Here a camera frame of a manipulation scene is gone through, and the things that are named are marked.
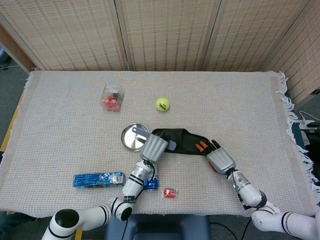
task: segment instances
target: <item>tablecloth fringe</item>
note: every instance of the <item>tablecloth fringe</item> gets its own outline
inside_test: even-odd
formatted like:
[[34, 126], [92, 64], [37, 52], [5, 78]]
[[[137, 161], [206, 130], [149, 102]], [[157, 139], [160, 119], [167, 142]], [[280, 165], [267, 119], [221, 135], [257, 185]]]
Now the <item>tablecloth fringe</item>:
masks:
[[279, 72], [280, 78], [281, 78], [281, 90], [276, 91], [276, 93], [279, 93], [282, 95], [282, 101], [285, 104], [287, 110], [288, 110], [288, 119], [287, 119], [287, 124], [288, 124], [288, 129], [286, 130], [286, 134], [290, 137], [292, 142], [295, 143], [296, 150], [298, 151], [298, 155], [302, 161], [305, 173], [307, 175], [308, 181], [311, 184], [311, 191], [313, 193], [313, 196], [317, 202], [317, 204], [320, 203], [320, 186], [317, 186], [315, 183], [318, 183], [319, 180], [315, 177], [313, 174], [313, 169], [314, 169], [314, 163], [313, 161], [306, 155], [308, 152], [307, 150], [303, 149], [296, 143], [295, 135], [292, 131], [292, 126], [294, 123], [299, 123], [299, 118], [298, 116], [293, 112], [295, 105], [292, 103], [291, 99], [285, 95], [285, 93], [288, 90], [287, 86], [287, 81], [288, 78], [283, 72]]

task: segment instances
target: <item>metal plate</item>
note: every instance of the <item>metal plate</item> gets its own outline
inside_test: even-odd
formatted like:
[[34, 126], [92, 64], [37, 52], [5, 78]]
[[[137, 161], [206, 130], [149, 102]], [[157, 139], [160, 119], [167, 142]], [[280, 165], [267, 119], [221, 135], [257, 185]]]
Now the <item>metal plate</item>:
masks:
[[145, 144], [145, 140], [147, 140], [147, 138], [134, 133], [132, 131], [134, 127], [149, 133], [148, 128], [146, 128], [144, 125], [139, 123], [131, 123], [130, 125], [126, 126], [125, 129], [123, 129], [121, 133], [121, 143], [126, 149], [132, 152], [138, 152]]

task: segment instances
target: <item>white tablecloth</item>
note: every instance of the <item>white tablecloth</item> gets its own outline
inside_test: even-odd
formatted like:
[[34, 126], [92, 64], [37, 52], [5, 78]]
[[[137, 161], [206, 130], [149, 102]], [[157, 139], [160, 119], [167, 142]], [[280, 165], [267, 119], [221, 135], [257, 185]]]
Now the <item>white tablecloth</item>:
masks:
[[[123, 171], [140, 160], [122, 146], [130, 123], [185, 128], [215, 139], [237, 169], [283, 211], [314, 214], [315, 193], [296, 145], [286, 134], [288, 110], [275, 72], [31, 72], [0, 166], [0, 208], [34, 217], [84, 209], [122, 197], [119, 188], [78, 189], [75, 174]], [[119, 113], [103, 111], [108, 81], [124, 89]], [[170, 99], [159, 112], [159, 97]], [[144, 192], [134, 213], [248, 215], [226, 177], [203, 156], [164, 153], [159, 190]], [[161, 197], [177, 188], [175, 199]]]

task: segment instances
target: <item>tennis ball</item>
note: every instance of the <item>tennis ball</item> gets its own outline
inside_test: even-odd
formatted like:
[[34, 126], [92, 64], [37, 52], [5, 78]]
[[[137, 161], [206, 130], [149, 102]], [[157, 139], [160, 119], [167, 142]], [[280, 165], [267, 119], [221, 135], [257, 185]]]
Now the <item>tennis ball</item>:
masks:
[[170, 107], [170, 102], [168, 98], [165, 97], [160, 97], [158, 100], [155, 102], [155, 107], [157, 110], [160, 112], [165, 112], [169, 109]]

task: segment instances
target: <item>beige room divider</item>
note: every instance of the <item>beige room divider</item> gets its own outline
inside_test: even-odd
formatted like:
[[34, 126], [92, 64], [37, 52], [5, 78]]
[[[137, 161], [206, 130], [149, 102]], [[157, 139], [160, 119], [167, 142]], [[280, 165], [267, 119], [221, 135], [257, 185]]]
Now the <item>beige room divider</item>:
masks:
[[41, 70], [127, 68], [113, 1], [2, 0], [0, 13]]
[[300, 105], [320, 89], [320, 0], [310, 1], [262, 69], [284, 72]]
[[320, 0], [2, 0], [0, 23], [40, 70], [283, 71], [320, 86]]

